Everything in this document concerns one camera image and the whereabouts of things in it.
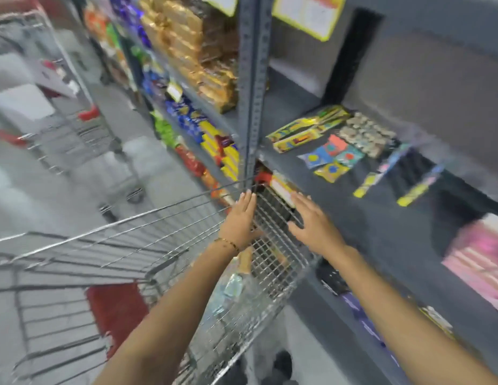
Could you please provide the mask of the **person's left hand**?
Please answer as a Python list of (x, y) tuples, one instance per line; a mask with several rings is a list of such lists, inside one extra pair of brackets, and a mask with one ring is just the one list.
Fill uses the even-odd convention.
[(218, 241), (233, 249), (237, 255), (250, 246), (249, 233), (258, 228), (254, 221), (257, 195), (251, 190), (240, 194), (239, 200), (231, 207), (225, 221), (220, 225)]

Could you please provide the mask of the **person's right hand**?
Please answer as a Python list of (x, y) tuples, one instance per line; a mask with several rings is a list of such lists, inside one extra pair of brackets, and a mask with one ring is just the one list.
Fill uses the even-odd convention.
[(303, 243), (308, 249), (321, 255), (333, 267), (337, 268), (339, 261), (346, 254), (346, 244), (341, 234), (322, 209), (302, 193), (293, 192), (291, 198), (296, 205), (296, 211), (302, 219), (302, 227), (310, 231), (309, 243)]

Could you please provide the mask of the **person's left forearm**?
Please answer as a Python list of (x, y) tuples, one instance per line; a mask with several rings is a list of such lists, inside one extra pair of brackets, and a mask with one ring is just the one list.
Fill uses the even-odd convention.
[(228, 264), (237, 256), (214, 240), (150, 310), (93, 385), (172, 385)]

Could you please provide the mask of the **person's right forearm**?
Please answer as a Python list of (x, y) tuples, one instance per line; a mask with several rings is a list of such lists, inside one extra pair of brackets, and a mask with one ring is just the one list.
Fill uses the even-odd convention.
[(359, 253), (330, 243), (323, 256), (339, 271), (415, 385), (498, 385), (498, 376), (450, 339)]

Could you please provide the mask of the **orange snack packet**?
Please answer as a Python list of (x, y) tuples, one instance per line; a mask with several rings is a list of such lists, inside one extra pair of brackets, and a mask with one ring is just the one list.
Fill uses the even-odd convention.
[(250, 275), (252, 273), (252, 256), (254, 248), (252, 245), (248, 246), (238, 255), (238, 273), (242, 275)]

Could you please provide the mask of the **yellow white packet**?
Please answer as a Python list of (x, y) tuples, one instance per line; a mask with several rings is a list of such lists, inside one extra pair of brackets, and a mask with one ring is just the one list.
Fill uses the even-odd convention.
[(278, 171), (260, 171), (256, 174), (256, 182), (265, 184), (271, 187), (279, 197), (291, 208), (295, 209), (296, 205), (291, 198), (291, 194), (296, 191), (296, 189), (291, 186), (287, 179)]

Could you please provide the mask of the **light blue packet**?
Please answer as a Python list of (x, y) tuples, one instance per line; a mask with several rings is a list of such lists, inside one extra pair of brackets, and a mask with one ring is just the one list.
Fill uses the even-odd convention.
[(237, 272), (232, 273), (229, 278), (221, 279), (209, 302), (209, 307), (214, 315), (227, 312), (235, 304), (244, 290), (244, 280)]

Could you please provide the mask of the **dark packets on shelf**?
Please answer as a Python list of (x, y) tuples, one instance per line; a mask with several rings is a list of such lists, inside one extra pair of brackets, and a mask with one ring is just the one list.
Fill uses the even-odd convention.
[(351, 291), (339, 271), (325, 259), (319, 262), (315, 274), (320, 284), (334, 296), (341, 296)]

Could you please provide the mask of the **yellow square packet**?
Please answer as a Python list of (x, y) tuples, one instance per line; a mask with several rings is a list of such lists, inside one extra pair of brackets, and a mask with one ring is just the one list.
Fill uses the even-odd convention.
[(328, 183), (334, 183), (338, 178), (346, 174), (349, 170), (349, 167), (335, 161), (316, 169), (314, 171), (314, 174), (327, 181)]

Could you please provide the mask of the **blue square packet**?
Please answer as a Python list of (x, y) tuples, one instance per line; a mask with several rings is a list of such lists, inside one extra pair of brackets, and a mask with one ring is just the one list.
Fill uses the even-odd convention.
[(308, 169), (318, 168), (334, 161), (325, 146), (320, 146), (309, 153), (297, 155), (297, 158), (303, 161)]

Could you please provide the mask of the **short yellow strip packet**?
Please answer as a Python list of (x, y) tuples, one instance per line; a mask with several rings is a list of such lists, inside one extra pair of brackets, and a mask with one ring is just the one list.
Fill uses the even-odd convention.
[(379, 183), (379, 181), (382, 179), (384, 176), (384, 173), (380, 172), (370, 172), (363, 183), (361, 184), (360, 187), (358, 187), (354, 192), (353, 196), (356, 198), (363, 198), (368, 191), (370, 190), (371, 187)]

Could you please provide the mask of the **row of red orange packets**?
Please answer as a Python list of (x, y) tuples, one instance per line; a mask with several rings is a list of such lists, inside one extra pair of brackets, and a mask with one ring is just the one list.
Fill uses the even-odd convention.
[(188, 171), (206, 187), (212, 199), (217, 200), (228, 208), (235, 204), (230, 193), (224, 188), (221, 189), (220, 183), (211, 174), (210, 170), (186, 146), (178, 144), (175, 147), (175, 152)]

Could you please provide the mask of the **long yellow red packet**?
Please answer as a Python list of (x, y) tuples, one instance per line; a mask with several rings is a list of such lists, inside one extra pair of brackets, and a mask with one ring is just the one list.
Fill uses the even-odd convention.
[(318, 127), (310, 127), (309, 129), (298, 132), (295, 135), (274, 142), (272, 144), (272, 147), (278, 153), (284, 153), (292, 149), (295, 149), (297, 147), (300, 147), (310, 141), (319, 139), (322, 136), (323, 134)]

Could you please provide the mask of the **stack of yellow packets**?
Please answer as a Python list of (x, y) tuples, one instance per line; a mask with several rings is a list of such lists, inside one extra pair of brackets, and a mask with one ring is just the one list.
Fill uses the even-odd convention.
[(240, 155), (234, 140), (208, 121), (199, 122), (198, 127), (202, 136), (201, 148), (213, 159), (226, 178), (238, 181)]

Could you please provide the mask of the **teal square packet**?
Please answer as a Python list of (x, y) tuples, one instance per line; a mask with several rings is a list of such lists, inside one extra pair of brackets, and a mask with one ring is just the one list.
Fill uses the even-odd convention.
[(365, 157), (365, 153), (355, 148), (354, 146), (348, 146), (343, 151), (335, 156), (335, 162), (348, 167), (354, 167), (361, 159)]

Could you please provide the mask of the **orange square packet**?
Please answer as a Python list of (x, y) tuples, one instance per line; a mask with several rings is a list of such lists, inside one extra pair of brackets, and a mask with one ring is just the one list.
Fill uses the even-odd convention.
[(327, 142), (323, 145), (323, 148), (329, 156), (335, 157), (348, 148), (348, 143), (339, 136), (331, 134), (328, 137)]

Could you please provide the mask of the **grey metal shelf rack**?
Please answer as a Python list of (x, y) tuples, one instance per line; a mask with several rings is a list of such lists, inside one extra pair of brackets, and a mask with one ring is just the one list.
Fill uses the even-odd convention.
[[(274, 0), (239, 0), (240, 120), (216, 113), (151, 44), (215, 125), (230, 129), (249, 172), (259, 159), (324, 208), (350, 244), (392, 282), (430, 304), (498, 375), (498, 310), (442, 265), (470, 217), (498, 215), (498, 0), (347, 0), (321, 42), (271, 17)], [(356, 110), (411, 150), (370, 188), (377, 161), (333, 185), (264, 139), (328, 104)], [(445, 169), (407, 207), (397, 200), (434, 166)]]

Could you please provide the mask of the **long yellow striped packet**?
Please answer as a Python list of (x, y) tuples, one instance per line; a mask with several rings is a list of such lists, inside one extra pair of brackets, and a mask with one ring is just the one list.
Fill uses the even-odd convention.
[(330, 105), (321, 108), (313, 115), (297, 118), (288, 124), (278, 128), (265, 137), (271, 142), (278, 142), (303, 128), (327, 124), (338, 119), (346, 119), (350, 113), (342, 105)]

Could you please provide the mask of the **pack of grey round pieces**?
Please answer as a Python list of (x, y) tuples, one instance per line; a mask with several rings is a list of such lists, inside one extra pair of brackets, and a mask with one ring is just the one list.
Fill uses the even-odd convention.
[(395, 132), (359, 111), (353, 112), (343, 122), (337, 136), (372, 159), (378, 159), (397, 145)]

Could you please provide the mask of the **long yellow blue strip packet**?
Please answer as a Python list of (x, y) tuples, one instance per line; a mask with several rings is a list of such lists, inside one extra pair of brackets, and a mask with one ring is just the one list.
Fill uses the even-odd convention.
[(421, 180), (414, 185), (405, 195), (397, 200), (397, 204), (401, 207), (407, 207), (416, 199), (425, 194), (429, 188), (438, 180), (445, 169), (443, 164), (434, 166), (428, 173), (424, 174)]

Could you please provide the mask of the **person's black shoes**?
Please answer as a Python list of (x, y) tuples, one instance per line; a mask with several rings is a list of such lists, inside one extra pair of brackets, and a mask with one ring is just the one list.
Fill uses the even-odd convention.
[[(246, 368), (246, 361), (239, 359), (218, 385), (249, 385)], [(271, 371), (257, 385), (299, 385), (292, 379), (292, 372), (292, 356), (288, 351), (281, 350), (274, 358)]]

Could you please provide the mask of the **row of green packets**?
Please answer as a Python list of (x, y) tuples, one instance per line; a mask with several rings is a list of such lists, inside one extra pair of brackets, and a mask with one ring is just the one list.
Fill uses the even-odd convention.
[(179, 145), (179, 142), (171, 124), (157, 110), (151, 111), (150, 114), (153, 119), (157, 139), (159, 139), (166, 148), (175, 149)]

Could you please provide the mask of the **row of blue packets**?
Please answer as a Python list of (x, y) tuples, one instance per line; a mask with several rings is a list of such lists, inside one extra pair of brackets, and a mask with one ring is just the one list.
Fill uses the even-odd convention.
[(207, 117), (184, 94), (179, 103), (168, 96), (166, 88), (170, 80), (173, 79), (166, 72), (143, 71), (142, 87), (152, 111), (159, 111), (166, 120), (174, 119), (184, 133), (200, 144), (202, 136), (198, 125), (201, 121), (207, 121)]

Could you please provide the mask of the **red cart seat flap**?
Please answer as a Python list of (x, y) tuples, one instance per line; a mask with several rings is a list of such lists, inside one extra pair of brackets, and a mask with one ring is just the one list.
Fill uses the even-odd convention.
[(129, 283), (93, 285), (86, 289), (99, 334), (110, 360), (149, 313), (137, 280)]

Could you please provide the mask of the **pink box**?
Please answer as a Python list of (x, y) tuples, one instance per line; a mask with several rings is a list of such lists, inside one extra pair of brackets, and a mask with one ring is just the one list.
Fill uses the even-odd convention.
[(463, 226), (442, 265), (498, 310), (498, 215), (487, 213)]

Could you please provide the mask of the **stack of golden brown packets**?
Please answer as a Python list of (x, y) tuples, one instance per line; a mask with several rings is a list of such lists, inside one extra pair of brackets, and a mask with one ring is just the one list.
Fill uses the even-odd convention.
[(138, 0), (137, 5), (150, 44), (217, 112), (234, 109), (239, 95), (237, 15), (205, 0)]

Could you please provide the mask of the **yellow framed paper sign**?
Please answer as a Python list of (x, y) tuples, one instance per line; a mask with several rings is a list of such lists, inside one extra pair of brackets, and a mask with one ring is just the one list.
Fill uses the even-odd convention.
[(331, 37), (346, 0), (274, 0), (272, 15), (321, 42)]

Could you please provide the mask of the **yellow white hanging tag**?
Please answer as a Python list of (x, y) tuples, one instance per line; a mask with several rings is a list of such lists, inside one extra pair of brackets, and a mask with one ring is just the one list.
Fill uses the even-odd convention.
[(215, 9), (221, 11), (226, 16), (233, 17), (235, 15), (238, 0), (202, 0), (212, 5)]

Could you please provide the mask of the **row of mixed colourful packets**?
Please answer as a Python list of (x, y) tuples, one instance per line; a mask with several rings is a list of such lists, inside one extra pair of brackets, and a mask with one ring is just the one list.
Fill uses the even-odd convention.
[(97, 44), (109, 78), (135, 95), (143, 92), (146, 64), (151, 60), (138, 36), (139, 0), (85, 0), (84, 24)]

